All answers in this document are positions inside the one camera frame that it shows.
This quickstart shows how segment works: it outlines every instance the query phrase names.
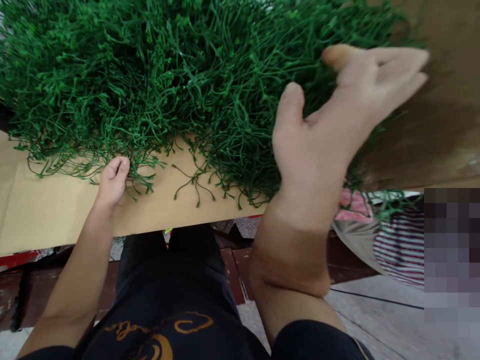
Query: red object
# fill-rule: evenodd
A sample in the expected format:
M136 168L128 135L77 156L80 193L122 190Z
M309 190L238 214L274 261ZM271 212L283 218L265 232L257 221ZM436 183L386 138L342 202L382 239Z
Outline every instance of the red object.
M17 267L25 263L37 261L40 252L38 250L19 252L9 256L0 257L0 272Z

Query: black pants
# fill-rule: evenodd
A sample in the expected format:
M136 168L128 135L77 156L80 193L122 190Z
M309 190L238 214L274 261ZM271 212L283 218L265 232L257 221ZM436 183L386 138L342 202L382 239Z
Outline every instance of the black pants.
M162 230L127 236L120 255L116 290L145 261L157 257L161 261L162 256L169 254L208 264L225 275L225 264L210 224L185 226L172 230L168 249Z

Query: black cable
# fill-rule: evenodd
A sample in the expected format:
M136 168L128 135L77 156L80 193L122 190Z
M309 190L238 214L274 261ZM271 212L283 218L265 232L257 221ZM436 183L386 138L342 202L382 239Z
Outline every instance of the black cable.
M381 298L378 298L378 297L373 297L373 296L368 296L368 295L362 295L362 294L357 294L357 293L355 293L355 292L342 291L342 290L337 290L337 289L332 289L332 288L330 288L330 290L333 290L333 291L336 291L336 292L339 292L339 293L344 293L344 294L356 295L356 296L360 296L360 297L363 297L363 298L380 300L380 301L383 301L383 302L386 302L386 303L403 305L403 306L406 306L406 307L409 307L409 308L413 308L413 309L425 310L424 307L415 306L415 305L408 305L408 304L403 303L403 302L397 302L397 301L392 301L392 300L387 300L387 299L381 299Z

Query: elbow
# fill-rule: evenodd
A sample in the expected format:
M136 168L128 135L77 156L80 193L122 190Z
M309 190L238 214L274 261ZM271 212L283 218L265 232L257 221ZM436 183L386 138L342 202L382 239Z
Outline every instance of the elbow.
M249 269L250 287L257 293L262 287L269 286L297 293L307 294L319 299L324 298L330 291L330 276L325 271L298 272L287 266L269 266L262 261L259 254L252 254Z

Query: dark navy shirt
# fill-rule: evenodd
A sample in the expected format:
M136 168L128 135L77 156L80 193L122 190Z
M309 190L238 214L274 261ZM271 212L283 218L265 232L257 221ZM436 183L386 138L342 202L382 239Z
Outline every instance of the dark navy shirt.
M372 359L349 335L321 322L287 325L271 358ZM205 265L175 259L149 262L119 289L112 309L77 348L51 346L22 360L270 359L242 325L224 276Z

